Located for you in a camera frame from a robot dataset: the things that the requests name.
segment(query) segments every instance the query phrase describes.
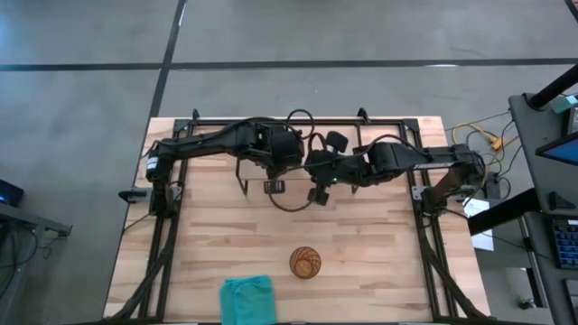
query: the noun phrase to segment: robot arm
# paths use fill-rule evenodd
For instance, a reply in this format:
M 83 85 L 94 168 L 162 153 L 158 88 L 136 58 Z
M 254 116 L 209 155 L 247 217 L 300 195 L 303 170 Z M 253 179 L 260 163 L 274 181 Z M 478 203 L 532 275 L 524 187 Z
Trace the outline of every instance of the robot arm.
M 172 166 L 178 160 L 228 153 L 265 168 L 269 179 L 288 167 L 300 165 L 304 155 L 301 132 L 276 121 L 265 121 L 249 118 L 218 132 L 164 139 L 154 144 L 146 165 L 146 179 L 153 184 L 151 214 L 172 212 L 169 182 Z
M 393 135 L 379 138 L 383 137 L 397 138 Z M 417 150 L 411 144 L 376 140 L 354 148 L 352 155 L 342 155 L 339 152 L 345 151 L 347 138 L 329 132 L 324 146 L 332 146 L 333 150 L 311 150 L 307 155 L 304 169 L 316 184 L 310 190 L 308 200 L 325 205 L 329 198 L 325 190 L 334 183 L 367 187 L 391 181 L 405 172 L 449 168 L 448 174 L 436 186 L 422 192 L 424 212 L 434 214 L 445 208 L 449 196 L 472 194 L 483 180 L 483 161 L 465 144 Z

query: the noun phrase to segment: green towel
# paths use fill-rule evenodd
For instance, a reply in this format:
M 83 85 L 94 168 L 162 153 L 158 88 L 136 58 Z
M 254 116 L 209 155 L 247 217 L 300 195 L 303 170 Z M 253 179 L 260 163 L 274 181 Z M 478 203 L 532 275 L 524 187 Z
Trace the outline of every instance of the green towel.
M 226 279 L 220 289 L 223 325 L 269 325 L 277 323 L 275 292 L 266 275 Z

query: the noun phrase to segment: white paper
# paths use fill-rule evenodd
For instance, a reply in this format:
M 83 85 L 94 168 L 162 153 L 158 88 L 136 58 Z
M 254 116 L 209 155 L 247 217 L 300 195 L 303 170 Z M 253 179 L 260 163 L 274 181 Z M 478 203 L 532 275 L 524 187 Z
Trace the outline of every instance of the white paper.
M 468 218 L 475 216 L 478 213 L 485 211 L 487 209 L 489 209 L 489 202 L 485 200 L 476 200 L 476 199 L 471 199 L 470 202 L 468 202 L 468 205 L 463 207 L 463 211 L 466 213 L 466 216 L 468 216 Z M 491 229 L 484 231 L 483 233 L 478 234 L 476 236 L 473 236 L 471 238 L 471 243 L 475 248 L 493 252 L 494 238 L 491 237 Z

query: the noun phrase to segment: cable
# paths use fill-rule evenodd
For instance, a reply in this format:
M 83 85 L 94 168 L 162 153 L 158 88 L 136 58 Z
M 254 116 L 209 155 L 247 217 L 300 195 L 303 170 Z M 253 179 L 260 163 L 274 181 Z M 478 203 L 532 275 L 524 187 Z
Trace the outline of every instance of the cable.
M 516 156 L 520 152 L 521 149 L 522 149 L 522 144 L 517 148 L 516 153 L 514 153 L 514 156 L 512 157 L 512 160 L 509 162 L 509 166 L 506 169 L 506 171 L 501 173 L 499 176 L 504 176 L 506 173 L 509 172 L 509 170 L 512 169 L 512 165 L 514 164 L 514 160 L 516 159 Z
M 14 279 L 14 276 L 16 275 L 16 260 L 18 258 L 18 254 L 16 253 L 16 237 L 14 236 L 14 231 L 11 231 L 10 234 L 10 238 L 12 240 L 12 273 L 10 274 L 10 277 L 8 278 L 8 282 L 6 283 L 4 289 L 2 289 L 2 291 L 0 292 L 0 301 L 2 300 L 2 298 L 4 297 L 5 293 L 8 291 L 8 288 L 10 288 L 10 284 L 12 284 L 12 280 Z
M 496 138 L 498 138 L 497 135 L 494 135 L 492 132 L 490 132 L 488 130 L 483 130 L 483 131 L 489 135 L 492 135 L 492 136 L 495 136 Z M 470 146 L 470 136 L 473 134 L 481 134 L 481 132 L 479 130 L 473 130 L 473 131 L 469 132 L 468 135 L 466 135 L 466 144 L 468 146 Z
M 311 141 L 312 141 L 313 138 L 314 138 L 314 136 L 312 136 L 312 137 L 309 139 L 309 143 L 311 143 Z M 276 175 L 276 176 L 271 180 L 271 182 L 276 182 L 276 181 L 279 179 L 279 177 L 287 174 L 288 172 L 296 171 L 296 170 L 299 170 L 299 169 L 302 169 L 302 168 L 311 168 L 311 167 L 323 166 L 323 165 L 325 165 L 325 164 L 327 164 L 327 163 L 331 163 L 331 162 L 317 162 L 317 163 L 311 163 L 311 164 L 309 164 L 309 165 L 301 165 L 301 166 L 295 166 L 295 167 L 287 168 L 287 169 L 284 170 L 283 172 L 281 172 L 281 173 L 279 173 L 278 175 Z M 303 204 L 303 205 L 300 206 L 300 207 L 297 207 L 297 208 L 286 208 L 286 207 L 282 206 L 281 204 L 277 203 L 277 201 L 275 201 L 275 199 L 273 198 L 273 194 L 271 193 L 271 191 L 269 191 L 269 192 L 267 193 L 267 195 L 269 196 L 269 200 L 271 201 L 271 203 L 273 203 L 273 205 L 274 205 L 276 208 L 278 208 L 278 209 L 280 209 L 280 210 L 282 210 L 282 211 L 285 211 L 285 212 L 298 212 L 298 211 L 301 211 L 301 210 L 305 210 L 305 209 L 309 208 L 309 206 L 312 205 L 312 203 L 313 203 L 312 201 L 309 201 L 309 200 L 308 200 L 307 203 Z
M 486 173 L 486 163 L 484 162 L 483 157 L 479 154 L 479 153 L 474 153 L 478 159 L 481 162 L 481 166 L 483 167 L 483 174 L 484 177 L 481 179 L 480 185 L 476 188 L 476 190 L 474 190 L 474 192 L 470 195 L 470 197 L 468 199 L 466 199 L 466 201 L 463 203 L 463 206 L 467 206 L 468 203 L 470 203 L 471 199 L 473 199 L 474 196 L 476 196 L 476 194 L 478 194 L 478 192 L 481 190 L 481 188 L 484 186 L 484 184 L 486 183 L 486 178 L 488 177 L 488 174 Z
M 447 208 L 444 209 L 444 210 L 447 211 L 447 212 L 450 212 L 450 213 L 452 213 L 452 214 L 454 214 L 454 215 L 456 215 L 456 216 L 465 218 L 466 220 L 468 219 L 468 216 L 466 216 L 466 215 L 464 215 L 463 213 L 460 213 L 460 212 L 458 212 L 458 211 L 454 211 L 454 210 L 452 210 L 452 209 L 447 209 Z
M 289 124 L 289 120 L 291 119 L 291 116 L 293 116 L 293 114 L 295 113 L 305 113 L 309 119 L 311 120 L 311 131 L 309 132 L 309 134 L 307 136 L 303 136 L 302 139 L 306 140 L 307 138 L 311 137 L 313 135 L 313 132 L 315 131 L 315 119 L 313 118 L 313 115 L 311 113 L 309 113 L 308 110 L 306 109 L 294 109 L 291 113 L 289 113 L 289 115 L 287 116 L 286 122 L 287 124 Z
M 453 213 L 453 214 L 456 215 L 456 216 L 460 216 L 460 217 L 462 217 L 462 218 L 468 219 L 468 216 L 466 216 L 466 215 L 464 215 L 464 214 L 462 214 L 462 213 L 460 213 L 460 212 L 458 212 L 458 211 L 454 211 L 454 210 L 451 210 L 451 209 L 446 209 L 446 211 L 448 211 L 448 212 L 450 212 L 450 213 Z M 496 236 L 493 236 L 493 235 L 488 235 L 488 234 L 485 234 L 485 233 L 483 233 L 483 232 L 481 232 L 481 234 L 482 234 L 483 236 L 486 236 L 486 237 L 492 237 L 492 238 L 495 238 L 495 239 L 497 239 L 497 240 L 501 240 L 502 242 L 504 242 L 504 243 L 506 243 L 506 244 L 509 244 L 509 245 L 512 245 L 512 246 L 515 246 L 515 247 L 518 247 L 518 248 L 521 248 L 521 249 L 524 249 L 525 251 L 527 251 L 527 249 L 526 249 L 525 247 L 520 246 L 520 245 L 516 245 L 516 244 L 514 244 L 514 243 L 512 243 L 512 242 L 507 241 L 507 240 L 504 239 L 504 238 L 496 237 Z M 534 252 L 534 254 L 536 254 L 536 255 L 538 255 L 538 256 L 542 256 L 542 257 L 545 258 L 545 259 L 552 260 L 552 259 L 551 259 L 550 257 L 548 257 L 548 256 L 542 255 L 542 254 L 540 254 L 540 253 L 538 253 L 538 252 L 536 252 L 536 251 L 533 251 L 533 252 Z
M 170 187 L 170 186 L 173 185 L 173 184 L 179 184 L 179 185 L 181 185 L 181 187 L 182 187 L 181 192 L 180 192 L 179 194 L 177 194 L 177 196 L 174 197 L 174 201 L 176 201 L 176 200 L 180 199 L 181 196 L 182 196 L 182 192 L 184 191 L 184 184 L 182 183 L 182 181 L 171 181 L 171 182 L 168 184 L 168 186 Z M 141 218 L 137 219 L 137 220 L 136 220 L 135 222 L 133 222 L 132 224 L 126 226 L 126 227 L 123 229 L 123 234 L 124 234 L 129 228 L 131 228 L 132 226 L 136 225 L 137 223 L 143 221 L 146 217 L 149 217 L 149 216 L 152 216 L 152 214 L 151 214 L 150 212 L 147 213 L 147 214 L 145 214 L 145 215 L 142 216 Z
M 510 183 L 509 179 L 507 179 L 506 177 L 498 177 L 496 179 L 496 181 L 497 182 L 506 181 L 506 184 L 508 185 L 508 192 L 506 193 L 506 195 L 503 198 L 501 198 L 501 200 L 507 199 L 509 197 L 509 194 L 512 192 L 512 183 Z
M 148 156 L 148 154 L 151 153 L 151 150 L 153 150 L 153 148 L 154 148 L 158 143 L 159 143 L 158 140 L 154 140 L 154 141 L 153 141 L 153 144 L 151 144 L 151 147 L 148 148 L 148 150 L 141 155 L 141 158 L 140 158 L 140 159 L 143 159 L 143 158 L 145 158 L 146 156 Z
M 38 251 L 38 248 L 40 248 L 40 247 L 39 247 L 39 243 L 38 243 L 38 237 L 36 236 L 36 234 L 34 234 L 34 233 L 33 233 L 29 228 L 27 228 L 27 227 L 22 227 L 22 229 L 28 231 L 28 232 L 32 235 L 32 237 L 33 237 L 33 239 L 34 239 L 34 250 L 33 250 L 33 253 L 30 254 L 30 256 L 26 257 L 24 260 L 22 260 L 22 261 L 20 261 L 20 262 L 13 262 L 11 265 L 2 265 L 2 266 L 0 266 L 0 269 L 4 269 L 4 268 L 8 268 L 8 267 L 13 267 L 13 266 L 16 267 L 16 266 L 18 266 L 18 265 L 23 265 L 23 264 L 25 264 L 25 263 L 28 263 L 28 261 L 32 260 L 33 257 L 34 257 L 34 255 L 36 255 L 36 252 Z
M 500 161 L 503 161 L 504 158 L 506 158 L 506 147 L 508 146 L 508 144 L 512 143 L 512 141 L 509 141 L 507 144 L 504 144 L 504 134 L 506 133 L 506 129 L 508 128 L 508 126 L 511 125 L 512 123 L 514 123 L 514 120 L 509 121 L 509 123 L 506 124 L 506 126 L 504 126 L 504 129 L 502 130 L 502 135 L 499 138 L 501 140 L 501 143 L 502 143 L 502 151 L 501 151 L 502 152 L 502 158 L 500 159 Z
M 499 165 L 499 172 L 498 172 L 498 173 L 501 173 L 501 172 L 502 172 L 502 162 L 499 161 L 499 160 L 496 158 L 496 156 L 498 155 L 498 153 L 495 153 L 495 154 L 492 154 L 492 153 L 482 153 L 481 155 L 488 155 L 488 156 L 491 157 L 491 160 L 490 160 L 488 163 L 486 163 L 486 168 L 488 168 L 488 166 L 493 165 L 494 163 L 497 163 L 497 164 Z
M 477 126 L 477 125 L 474 125 L 474 124 L 472 124 L 472 123 L 458 123 L 457 125 L 455 125 L 455 126 L 453 127 L 453 130 L 452 130 L 452 140 L 453 140 L 453 144 L 457 144 L 457 143 L 458 143 L 458 140 L 457 140 L 457 138 L 456 138 L 455 132 L 458 130 L 458 128 L 464 127 L 464 126 L 469 126 L 469 127 L 473 128 L 473 129 L 475 129 L 476 131 L 480 132 L 481 135 L 485 136 L 489 141 L 492 139 L 491 135 L 490 135 L 488 132 L 486 132 L 486 130 L 481 129 L 481 128 L 480 128 L 479 126 Z
M 123 234 L 124 234 L 129 228 L 131 228 L 132 226 L 136 225 L 137 223 L 143 221 L 146 217 L 149 217 L 149 216 L 151 216 L 151 213 L 150 213 L 150 212 L 147 213 L 147 214 L 145 214 L 145 215 L 142 216 L 141 218 L 137 219 L 137 220 L 136 220 L 135 222 L 133 222 L 132 224 L 126 226 L 126 227 L 123 229 Z
M 491 118 L 495 118 L 495 117 L 498 117 L 498 116 L 504 116 L 504 115 L 506 115 L 506 114 L 509 114 L 509 111 L 508 111 L 508 112 L 504 112 L 504 113 L 500 113 L 500 114 L 496 114 L 496 115 L 494 115 L 494 116 L 485 117 L 485 118 L 479 119 L 479 120 L 477 120 L 477 121 L 472 121 L 472 122 L 469 122 L 469 124 L 474 124 L 474 123 L 479 123 L 479 122 L 487 121 L 487 120 L 489 120 L 489 119 L 491 119 Z M 450 127 L 450 128 L 444 129 L 443 131 L 444 131 L 444 132 L 448 132 L 448 131 L 453 130 L 454 128 L 455 128 L 455 127 Z

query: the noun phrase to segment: metal bracket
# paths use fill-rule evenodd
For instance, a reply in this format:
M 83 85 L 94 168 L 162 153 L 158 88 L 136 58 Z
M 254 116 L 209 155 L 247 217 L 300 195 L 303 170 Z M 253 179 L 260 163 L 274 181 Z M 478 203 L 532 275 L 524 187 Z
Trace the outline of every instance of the metal bracket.
M 285 181 L 264 181 L 263 192 L 265 194 L 285 193 Z
M 431 186 L 412 186 L 412 197 L 414 198 L 414 200 L 421 200 L 422 199 L 422 192 L 427 189 L 430 188 Z M 447 198 L 448 200 L 456 200 L 456 201 L 461 201 L 461 200 L 466 200 L 466 196 L 465 194 L 455 194 L 452 196 L 449 196 Z
M 357 114 L 357 117 L 361 117 L 363 119 L 363 124 L 368 125 L 371 124 L 371 120 L 369 119 L 368 116 L 368 111 L 365 110 L 365 108 L 360 108 Z
M 407 126 L 407 128 L 409 128 L 410 130 L 412 130 L 414 132 L 419 132 L 419 122 L 417 121 L 417 119 L 404 118 L 403 121 L 404 121 L 404 124 Z
M 199 111 L 197 110 L 197 108 L 194 108 L 192 110 L 192 120 L 191 120 L 191 125 L 198 125 L 199 124 Z
M 181 197 L 182 187 L 172 186 L 172 199 L 178 200 Z M 122 190 L 118 193 L 118 197 L 124 200 L 126 203 L 137 203 L 137 202 L 147 202 L 151 200 L 153 195 L 152 188 L 138 188 L 134 187 L 130 190 Z
M 173 132 L 181 132 L 182 130 L 186 130 L 187 127 L 191 125 L 191 120 L 186 118 L 178 118 L 174 120 L 174 124 L 172 125 Z

